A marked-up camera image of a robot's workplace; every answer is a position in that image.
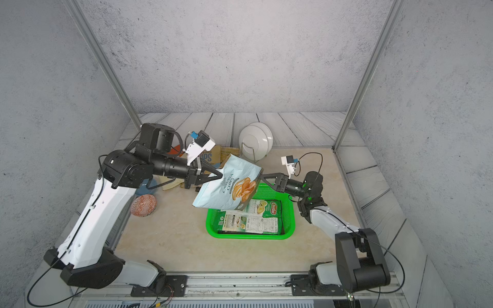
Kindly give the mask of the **tan blue chips bag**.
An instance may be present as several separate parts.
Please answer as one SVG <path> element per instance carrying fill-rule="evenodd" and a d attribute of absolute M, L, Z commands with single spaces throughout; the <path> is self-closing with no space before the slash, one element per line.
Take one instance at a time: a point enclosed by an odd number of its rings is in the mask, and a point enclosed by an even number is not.
<path fill-rule="evenodd" d="M 202 161 L 209 163 L 215 168 L 219 168 L 221 165 L 221 153 L 222 147 L 220 145 L 214 146 L 211 151 L 204 151 L 200 158 Z"/>

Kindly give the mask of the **red beige chips bag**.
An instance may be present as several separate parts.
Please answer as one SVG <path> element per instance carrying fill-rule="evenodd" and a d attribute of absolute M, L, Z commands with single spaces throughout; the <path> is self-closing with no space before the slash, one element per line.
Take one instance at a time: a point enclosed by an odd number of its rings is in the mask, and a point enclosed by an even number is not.
<path fill-rule="evenodd" d="M 181 146 L 179 146 L 179 145 L 172 147 L 172 150 L 170 151 L 170 153 L 178 153 L 179 157 L 183 156 L 183 154 L 184 154 Z M 177 187 L 183 183 L 183 180 L 181 180 L 181 179 L 168 178 L 168 177 L 164 177 L 164 176 L 160 176 L 159 181 L 162 184 L 166 183 L 164 186 L 161 187 L 161 189 L 163 191 L 170 190 L 170 189 Z"/>

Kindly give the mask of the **green Chulo cassava chips bag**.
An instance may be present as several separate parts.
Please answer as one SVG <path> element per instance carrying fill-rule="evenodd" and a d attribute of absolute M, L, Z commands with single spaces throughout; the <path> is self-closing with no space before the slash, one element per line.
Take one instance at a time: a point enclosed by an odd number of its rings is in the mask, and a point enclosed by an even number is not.
<path fill-rule="evenodd" d="M 280 235 L 282 206 L 278 200 L 250 200 L 243 210 L 221 210 L 214 220 L 221 234 Z"/>

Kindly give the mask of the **light blue cassava chips bag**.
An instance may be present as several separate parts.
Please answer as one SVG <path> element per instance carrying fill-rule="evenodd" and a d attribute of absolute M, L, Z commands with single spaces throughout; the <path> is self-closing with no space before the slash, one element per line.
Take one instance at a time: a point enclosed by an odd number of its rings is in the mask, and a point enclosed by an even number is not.
<path fill-rule="evenodd" d="M 263 168 L 229 155 L 219 169 L 222 178 L 203 184 L 193 206 L 204 209 L 243 210 L 258 189 Z"/>

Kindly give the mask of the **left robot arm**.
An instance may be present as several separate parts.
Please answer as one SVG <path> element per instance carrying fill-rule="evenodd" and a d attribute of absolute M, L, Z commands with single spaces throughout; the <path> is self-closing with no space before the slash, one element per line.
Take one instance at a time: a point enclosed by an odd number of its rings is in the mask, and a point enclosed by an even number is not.
<path fill-rule="evenodd" d="M 124 261 L 105 246 L 106 240 L 129 200 L 144 181 L 155 176 L 184 180 L 199 186 L 223 175 L 207 162 L 203 151 L 215 142 L 204 131 L 191 132 L 184 146 L 179 133 L 166 125 L 145 123 L 123 150 L 108 154 L 102 163 L 94 190 L 66 240 L 46 252 L 44 260 L 61 271 L 61 279 L 73 287 L 102 289 L 113 282 L 144 287 L 160 293 L 166 271 L 153 261 Z"/>

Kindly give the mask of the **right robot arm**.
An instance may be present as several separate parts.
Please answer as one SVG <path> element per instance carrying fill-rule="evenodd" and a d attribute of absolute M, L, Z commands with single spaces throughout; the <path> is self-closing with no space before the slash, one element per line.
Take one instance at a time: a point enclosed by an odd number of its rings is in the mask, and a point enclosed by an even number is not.
<path fill-rule="evenodd" d="M 307 173 L 303 182 L 282 173 L 262 175 L 260 179 L 274 191 L 297 197 L 300 215 L 335 242 L 336 261 L 310 268 L 308 280 L 314 293 L 321 295 L 331 286 L 354 293 L 390 284 L 390 271 L 376 233 L 345 222 L 329 208 L 322 197 L 320 173 Z"/>

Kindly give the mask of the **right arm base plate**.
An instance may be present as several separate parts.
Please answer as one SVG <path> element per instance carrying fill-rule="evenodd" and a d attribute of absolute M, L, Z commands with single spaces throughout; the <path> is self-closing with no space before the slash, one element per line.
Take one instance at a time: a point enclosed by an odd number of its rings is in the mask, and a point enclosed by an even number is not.
<path fill-rule="evenodd" d="M 293 296 L 345 296 L 346 292 L 337 284 L 323 284 L 309 274 L 291 275 L 285 282 Z"/>

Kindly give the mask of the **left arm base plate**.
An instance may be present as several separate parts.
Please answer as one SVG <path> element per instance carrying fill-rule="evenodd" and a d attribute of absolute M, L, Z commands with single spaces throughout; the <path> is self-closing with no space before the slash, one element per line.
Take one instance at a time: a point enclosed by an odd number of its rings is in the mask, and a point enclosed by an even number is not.
<path fill-rule="evenodd" d="M 187 275 L 158 276 L 149 287 L 133 286 L 131 297 L 184 297 Z"/>

